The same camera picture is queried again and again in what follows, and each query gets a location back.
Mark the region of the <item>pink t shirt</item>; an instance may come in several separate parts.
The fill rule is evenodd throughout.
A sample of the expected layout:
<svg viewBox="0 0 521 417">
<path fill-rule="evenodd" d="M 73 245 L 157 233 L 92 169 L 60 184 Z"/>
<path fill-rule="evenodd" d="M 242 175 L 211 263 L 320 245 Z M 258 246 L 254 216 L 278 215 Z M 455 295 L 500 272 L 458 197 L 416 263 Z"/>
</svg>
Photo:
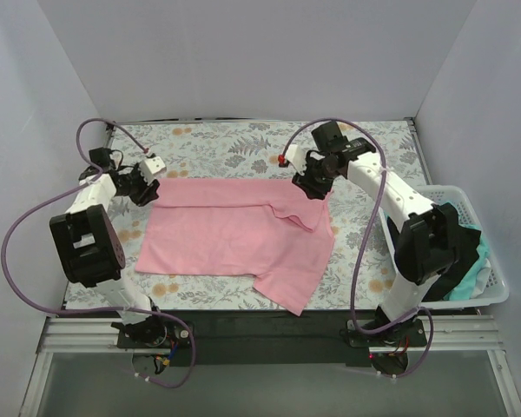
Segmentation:
<svg viewBox="0 0 521 417">
<path fill-rule="evenodd" d="M 257 292 L 301 315 L 333 252 L 327 200 L 278 179 L 164 178 L 158 196 L 137 272 L 251 275 Z"/>
</svg>

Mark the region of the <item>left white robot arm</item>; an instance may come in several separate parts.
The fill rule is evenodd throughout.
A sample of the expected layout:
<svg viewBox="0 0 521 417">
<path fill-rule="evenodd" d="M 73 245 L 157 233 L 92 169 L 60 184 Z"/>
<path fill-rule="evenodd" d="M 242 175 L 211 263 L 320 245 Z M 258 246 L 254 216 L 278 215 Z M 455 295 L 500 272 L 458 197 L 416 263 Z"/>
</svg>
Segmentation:
<svg viewBox="0 0 521 417">
<path fill-rule="evenodd" d="M 156 348 L 167 339 L 168 328 L 153 314 L 158 307 L 150 297 L 123 274 L 126 258 L 108 208 L 117 196 L 127 196 L 137 207 L 158 199 L 157 176 L 166 166 L 159 156 L 150 154 L 123 173 L 113 153 L 108 148 L 89 152 L 90 164 L 79 177 L 83 189 L 64 214 L 50 219 L 49 228 L 68 280 L 94 290 L 111 307 L 121 309 L 121 321 L 114 328 L 132 341 Z"/>
</svg>

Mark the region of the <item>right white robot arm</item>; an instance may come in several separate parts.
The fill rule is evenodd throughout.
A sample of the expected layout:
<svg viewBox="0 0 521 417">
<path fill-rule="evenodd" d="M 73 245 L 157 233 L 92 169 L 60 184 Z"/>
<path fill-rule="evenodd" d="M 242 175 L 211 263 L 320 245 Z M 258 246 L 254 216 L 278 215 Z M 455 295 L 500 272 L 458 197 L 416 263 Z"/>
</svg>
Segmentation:
<svg viewBox="0 0 521 417">
<path fill-rule="evenodd" d="M 315 149 L 305 150 L 287 141 L 279 157 L 282 168 L 292 166 L 293 184 L 309 199 L 322 200 L 341 176 L 361 188 L 373 201 L 369 220 L 385 212 L 399 232 L 394 249 L 396 277 L 372 322 L 355 322 L 357 333 L 377 336 L 395 345 L 407 334 L 406 321 L 421 309 L 431 286 L 458 262 L 458 212 L 450 204 L 438 205 L 424 197 L 387 165 L 385 152 L 365 129 L 350 140 L 340 130 L 340 119 L 322 118 L 308 123 Z"/>
</svg>

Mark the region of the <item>white plastic laundry basket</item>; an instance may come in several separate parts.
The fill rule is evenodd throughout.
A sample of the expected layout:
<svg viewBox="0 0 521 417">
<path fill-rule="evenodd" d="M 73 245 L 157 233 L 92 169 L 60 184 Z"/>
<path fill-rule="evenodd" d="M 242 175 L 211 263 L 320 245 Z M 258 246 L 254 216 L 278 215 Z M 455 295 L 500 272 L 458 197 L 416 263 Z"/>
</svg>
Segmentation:
<svg viewBox="0 0 521 417">
<path fill-rule="evenodd" d="M 473 221 L 481 227 L 481 222 L 473 209 L 470 200 L 464 191 L 453 186 L 423 186 L 417 189 L 409 185 L 398 182 L 389 182 L 384 188 L 379 205 L 379 215 L 386 237 L 386 243 L 390 254 L 394 256 L 391 232 L 388 230 L 386 220 L 392 219 L 397 227 L 402 227 L 409 215 L 420 215 L 436 207 L 441 208 L 449 204 L 458 214 L 458 223 Z M 404 278 L 394 264 L 396 277 L 388 296 L 382 301 L 382 310 L 392 319 L 399 317 L 404 312 L 423 305 L 432 309 L 457 309 L 485 307 L 491 304 L 505 301 L 509 291 L 497 268 L 495 256 L 491 252 L 490 256 L 492 272 L 487 287 L 479 297 L 467 301 L 424 301 L 423 298 L 430 286 L 436 281 L 432 278 L 428 283 L 417 285 Z"/>
</svg>

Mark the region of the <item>black t shirt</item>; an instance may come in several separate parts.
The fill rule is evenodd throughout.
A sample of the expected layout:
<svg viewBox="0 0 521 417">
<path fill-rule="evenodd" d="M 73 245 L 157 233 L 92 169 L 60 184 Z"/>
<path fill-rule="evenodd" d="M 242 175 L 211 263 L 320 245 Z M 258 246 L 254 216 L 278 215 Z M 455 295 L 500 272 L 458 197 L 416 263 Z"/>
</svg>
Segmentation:
<svg viewBox="0 0 521 417">
<path fill-rule="evenodd" d="M 409 282 L 422 285 L 436 281 L 424 301 L 439 301 L 436 283 L 474 248 L 465 236 L 466 229 L 458 223 L 458 214 L 449 204 L 424 214 L 409 215 L 402 227 L 386 220 L 394 247 L 393 260 L 400 274 Z"/>
</svg>

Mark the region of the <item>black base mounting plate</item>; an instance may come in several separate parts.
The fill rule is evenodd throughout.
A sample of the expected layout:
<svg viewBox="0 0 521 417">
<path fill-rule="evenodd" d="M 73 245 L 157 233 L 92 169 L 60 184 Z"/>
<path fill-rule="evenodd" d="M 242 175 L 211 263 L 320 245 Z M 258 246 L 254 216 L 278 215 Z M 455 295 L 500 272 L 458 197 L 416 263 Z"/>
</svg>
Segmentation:
<svg viewBox="0 0 521 417">
<path fill-rule="evenodd" d="M 173 367 L 214 365 L 340 364 L 370 367 L 372 352 L 394 352 L 406 367 L 406 350 L 424 348 L 420 319 L 384 334 L 356 332 L 345 310 L 310 311 L 297 317 L 277 311 L 199 311 L 166 321 L 167 339 L 151 347 L 120 332 L 116 345 L 135 353 L 166 352 Z"/>
</svg>

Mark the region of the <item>teal t shirt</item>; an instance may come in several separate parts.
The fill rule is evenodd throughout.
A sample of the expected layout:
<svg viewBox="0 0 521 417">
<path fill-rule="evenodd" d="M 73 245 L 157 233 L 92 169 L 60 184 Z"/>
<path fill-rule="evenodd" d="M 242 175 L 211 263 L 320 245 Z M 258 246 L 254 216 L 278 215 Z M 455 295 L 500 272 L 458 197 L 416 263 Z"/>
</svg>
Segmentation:
<svg viewBox="0 0 521 417">
<path fill-rule="evenodd" d="M 459 220 L 459 225 L 466 229 L 465 236 L 469 245 L 474 248 L 464 260 L 460 259 L 444 278 L 436 283 L 440 301 L 467 301 L 472 298 L 476 275 L 484 266 L 485 260 L 491 256 L 490 246 L 485 235 L 473 221 Z"/>
</svg>

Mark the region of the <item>white t shirt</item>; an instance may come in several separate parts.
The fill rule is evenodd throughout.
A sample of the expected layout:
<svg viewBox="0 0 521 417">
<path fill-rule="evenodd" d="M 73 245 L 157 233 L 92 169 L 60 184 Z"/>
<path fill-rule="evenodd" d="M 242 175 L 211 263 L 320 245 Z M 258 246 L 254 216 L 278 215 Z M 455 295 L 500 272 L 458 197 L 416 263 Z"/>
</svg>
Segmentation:
<svg viewBox="0 0 521 417">
<path fill-rule="evenodd" d="M 476 275 L 475 287 L 472 292 L 472 298 L 477 298 L 484 293 L 489 278 L 491 276 L 492 266 L 489 259 L 485 260 L 484 266 L 478 271 Z"/>
</svg>

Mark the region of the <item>aluminium frame rail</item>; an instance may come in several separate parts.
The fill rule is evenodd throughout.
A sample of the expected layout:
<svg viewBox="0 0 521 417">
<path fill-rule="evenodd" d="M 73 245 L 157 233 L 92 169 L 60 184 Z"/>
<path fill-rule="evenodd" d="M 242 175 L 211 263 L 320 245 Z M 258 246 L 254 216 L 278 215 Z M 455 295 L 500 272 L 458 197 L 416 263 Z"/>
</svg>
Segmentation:
<svg viewBox="0 0 521 417">
<path fill-rule="evenodd" d="M 107 318 L 59 318 L 45 323 L 39 353 L 138 353 L 144 348 L 119 348 L 118 332 Z M 435 315 L 431 349 L 436 351 L 502 350 L 504 343 L 489 315 Z"/>
</svg>

